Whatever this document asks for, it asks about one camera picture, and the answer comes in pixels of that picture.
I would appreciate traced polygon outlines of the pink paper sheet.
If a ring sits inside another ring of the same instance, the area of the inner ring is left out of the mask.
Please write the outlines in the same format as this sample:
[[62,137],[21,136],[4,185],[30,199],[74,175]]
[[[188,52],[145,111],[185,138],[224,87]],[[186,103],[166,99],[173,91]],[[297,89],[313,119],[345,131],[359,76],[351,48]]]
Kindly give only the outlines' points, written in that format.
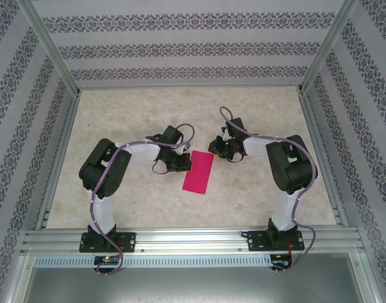
[[186,173],[182,189],[192,193],[205,194],[213,160],[214,154],[194,150],[190,158],[192,167],[191,170]]

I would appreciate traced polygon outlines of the left circuit board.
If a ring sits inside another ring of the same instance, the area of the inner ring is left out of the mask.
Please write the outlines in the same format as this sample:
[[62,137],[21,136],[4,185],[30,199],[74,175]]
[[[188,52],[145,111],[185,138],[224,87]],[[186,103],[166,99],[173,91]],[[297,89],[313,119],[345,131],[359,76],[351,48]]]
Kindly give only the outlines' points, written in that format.
[[120,258],[118,256],[95,256],[95,266],[117,266]]

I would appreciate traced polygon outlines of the circuit board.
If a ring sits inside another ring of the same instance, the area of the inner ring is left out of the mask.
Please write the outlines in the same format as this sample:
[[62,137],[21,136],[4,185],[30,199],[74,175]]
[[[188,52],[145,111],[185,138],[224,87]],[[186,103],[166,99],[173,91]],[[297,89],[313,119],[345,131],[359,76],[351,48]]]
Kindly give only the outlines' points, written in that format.
[[271,255],[271,263],[273,267],[279,269],[289,268],[292,264],[292,255],[290,254],[272,254]]
[[95,266],[117,266],[120,258],[118,256],[95,256]]

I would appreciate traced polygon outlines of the right circuit board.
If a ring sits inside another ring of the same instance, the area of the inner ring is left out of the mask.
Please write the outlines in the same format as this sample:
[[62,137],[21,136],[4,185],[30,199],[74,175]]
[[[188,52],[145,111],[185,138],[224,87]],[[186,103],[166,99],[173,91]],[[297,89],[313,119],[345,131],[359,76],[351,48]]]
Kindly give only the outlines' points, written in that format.
[[271,255],[271,263],[273,267],[279,269],[289,268],[292,264],[292,255],[290,254],[272,254]]

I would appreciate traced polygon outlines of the aluminium front rail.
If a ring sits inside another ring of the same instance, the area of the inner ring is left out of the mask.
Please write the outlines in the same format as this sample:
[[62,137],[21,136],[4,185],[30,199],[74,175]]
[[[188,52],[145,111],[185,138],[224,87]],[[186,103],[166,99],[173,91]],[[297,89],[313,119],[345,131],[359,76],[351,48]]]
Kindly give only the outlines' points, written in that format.
[[[311,253],[358,253],[365,250],[356,227],[317,225],[316,240]],[[248,254],[243,231],[262,230],[262,227],[225,227],[201,229],[120,229],[134,232],[135,254]],[[20,253],[77,254],[83,229],[43,229],[25,233]]]

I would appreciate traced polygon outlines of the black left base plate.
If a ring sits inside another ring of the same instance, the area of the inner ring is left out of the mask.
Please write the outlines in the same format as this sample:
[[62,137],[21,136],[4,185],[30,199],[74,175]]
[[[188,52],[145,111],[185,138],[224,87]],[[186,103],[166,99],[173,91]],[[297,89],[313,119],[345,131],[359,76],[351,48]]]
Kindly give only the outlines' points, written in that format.
[[[136,234],[132,232],[117,232],[111,241],[122,253],[133,253],[136,244]],[[85,232],[79,245],[81,253],[117,253],[118,249],[102,235]]]

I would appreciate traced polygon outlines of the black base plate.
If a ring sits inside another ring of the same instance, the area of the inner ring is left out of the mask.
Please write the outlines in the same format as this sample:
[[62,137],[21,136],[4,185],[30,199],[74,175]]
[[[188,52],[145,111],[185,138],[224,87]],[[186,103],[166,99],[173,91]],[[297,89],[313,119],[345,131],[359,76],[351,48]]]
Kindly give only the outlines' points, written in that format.
[[[117,232],[111,241],[122,253],[133,253],[136,244],[136,234],[132,232]],[[117,253],[118,249],[102,235],[85,232],[79,245],[81,253]]]
[[299,230],[293,232],[271,232],[270,230],[256,230],[246,232],[249,251],[288,251],[289,245],[293,251],[304,251],[305,245],[302,233]]

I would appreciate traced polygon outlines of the aluminium side rail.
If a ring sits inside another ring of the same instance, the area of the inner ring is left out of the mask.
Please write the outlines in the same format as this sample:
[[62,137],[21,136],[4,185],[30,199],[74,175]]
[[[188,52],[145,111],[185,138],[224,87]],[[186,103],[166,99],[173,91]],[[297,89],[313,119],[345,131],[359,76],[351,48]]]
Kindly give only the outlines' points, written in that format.
[[40,208],[38,209],[37,220],[35,221],[33,230],[41,230],[43,228],[45,214],[48,212],[49,209],[51,209],[52,203],[54,201],[54,195],[56,193],[56,188],[59,182],[59,176],[62,170],[62,165],[64,163],[64,157],[66,154],[69,139],[71,137],[71,131],[74,125],[80,98],[81,92],[77,94],[68,109],[65,124],[62,129],[61,137],[59,140],[59,145],[57,146],[56,157],[52,163],[48,183],[45,188],[42,203],[40,205]]
[[312,108],[307,97],[304,96],[304,94],[301,92],[298,94],[298,99],[303,111],[305,122],[307,124],[313,148],[315,150],[317,161],[319,163],[319,174],[323,177],[324,185],[327,190],[327,195],[329,197],[336,222],[342,227],[350,227],[342,205],[339,191],[334,180],[334,176],[332,175],[330,169],[322,138],[320,137],[319,129],[312,113]]

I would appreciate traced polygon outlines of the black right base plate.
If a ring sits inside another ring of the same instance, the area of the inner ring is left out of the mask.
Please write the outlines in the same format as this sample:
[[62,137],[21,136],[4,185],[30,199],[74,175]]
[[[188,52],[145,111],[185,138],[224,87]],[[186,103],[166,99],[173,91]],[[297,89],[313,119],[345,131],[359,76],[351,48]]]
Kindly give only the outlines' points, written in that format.
[[270,230],[256,230],[246,232],[249,251],[288,251],[289,245],[293,251],[304,251],[305,245],[302,233],[299,230],[293,232],[271,232]]

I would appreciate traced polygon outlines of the aluminium frame post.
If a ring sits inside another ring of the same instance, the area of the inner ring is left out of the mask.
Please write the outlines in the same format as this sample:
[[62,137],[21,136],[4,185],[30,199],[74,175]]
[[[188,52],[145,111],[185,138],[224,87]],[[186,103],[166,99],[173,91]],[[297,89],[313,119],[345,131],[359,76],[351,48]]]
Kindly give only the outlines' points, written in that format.
[[70,94],[77,97],[80,89],[77,86],[65,60],[61,56],[61,53],[51,37],[42,17],[37,12],[36,7],[33,4],[33,0],[17,0],[17,2],[33,31],[36,33],[45,52],[57,69],[61,79],[69,89]]
[[311,84],[317,76],[330,50],[336,43],[340,32],[344,28],[357,3],[358,0],[344,0],[342,6],[337,12],[336,17],[333,19],[332,25],[330,26],[324,40],[322,41],[310,67],[308,68],[303,81],[298,86],[298,93],[303,95],[309,90]]

